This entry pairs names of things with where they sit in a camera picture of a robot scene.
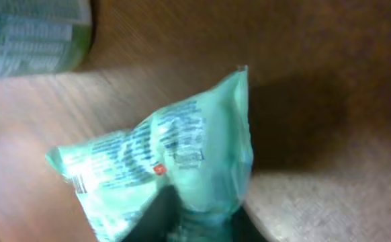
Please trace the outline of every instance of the dark object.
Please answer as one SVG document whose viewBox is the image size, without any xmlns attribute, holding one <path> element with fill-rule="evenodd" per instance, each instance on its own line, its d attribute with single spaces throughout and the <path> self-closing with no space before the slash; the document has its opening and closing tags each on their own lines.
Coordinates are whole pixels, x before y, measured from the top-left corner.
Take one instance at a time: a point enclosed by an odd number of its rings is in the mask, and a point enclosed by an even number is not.
<svg viewBox="0 0 391 242">
<path fill-rule="evenodd" d="M 122 242 L 166 242 L 167 233 L 177 225 L 179 207 L 176 189 L 173 186 L 163 188 Z"/>
<path fill-rule="evenodd" d="M 233 242 L 273 242 L 260 233 L 243 207 L 232 216 L 231 226 Z"/>
</svg>

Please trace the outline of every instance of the green plastic bag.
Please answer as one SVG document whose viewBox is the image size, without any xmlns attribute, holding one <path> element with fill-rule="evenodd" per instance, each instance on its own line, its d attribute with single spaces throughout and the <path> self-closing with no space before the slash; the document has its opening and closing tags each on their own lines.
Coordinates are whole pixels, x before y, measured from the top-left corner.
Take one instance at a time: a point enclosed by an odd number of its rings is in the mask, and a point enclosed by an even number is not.
<svg viewBox="0 0 391 242">
<path fill-rule="evenodd" d="M 134 130 L 55 147 L 46 158 L 74 184 L 101 242 L 124 238 L 166 185 L 182 201 L 170 241 L 231 241 L 230 217 L 245 197 L 253 161 L 247 114 L 242 67 Z"/>
</svg>

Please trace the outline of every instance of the green container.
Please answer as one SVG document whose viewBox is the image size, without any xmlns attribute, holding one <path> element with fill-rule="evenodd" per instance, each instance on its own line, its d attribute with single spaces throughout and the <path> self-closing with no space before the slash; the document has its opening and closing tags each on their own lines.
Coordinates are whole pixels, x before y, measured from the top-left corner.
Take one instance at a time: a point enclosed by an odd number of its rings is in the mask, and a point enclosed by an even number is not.
<svg viewBox="0 0 391 242">
<path fill-rule="evenodd" d="M 0 0 L 0 77 L 70 71 L 91 33 L 89 0 Z"/>
</svg>

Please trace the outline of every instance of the wooden table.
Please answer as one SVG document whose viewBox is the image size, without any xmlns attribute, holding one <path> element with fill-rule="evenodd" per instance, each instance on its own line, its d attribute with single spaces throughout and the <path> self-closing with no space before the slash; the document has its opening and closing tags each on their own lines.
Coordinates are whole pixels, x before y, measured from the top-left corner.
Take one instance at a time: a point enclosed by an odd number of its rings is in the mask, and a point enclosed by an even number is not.
<svg viewBox="0 0 391 242">
<path fill-rule="evenodd" d="M 391 241 L 391 0 L 102 0 L 77 73 L 0 81 L 0 241 L 95 241 L 52 146 L 248 64 L 246 206 L 278 241 Z"/>
</svg>

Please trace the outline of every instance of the barcode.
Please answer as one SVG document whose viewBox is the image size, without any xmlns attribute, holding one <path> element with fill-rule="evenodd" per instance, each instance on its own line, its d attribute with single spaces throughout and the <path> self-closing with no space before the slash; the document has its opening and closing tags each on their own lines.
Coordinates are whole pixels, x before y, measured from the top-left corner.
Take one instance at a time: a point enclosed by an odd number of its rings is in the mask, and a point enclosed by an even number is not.
<svg viewBox="0 0 391 242">
<path fill-rule="evenodd" d="M 78 194 L 86 194 L 87 189 L 85 188 L 85 184 L 83 183 L 82 175 L 75 175 L 70 178 L 73 186 L 75 187 L 76 193 Z"/>
<path fill-rule="evenodd" d="M 202 150 L 182 149 L 173 153 L 173 156 L 179 169 L 197 169 L 204 161 Z"/>
</svg>

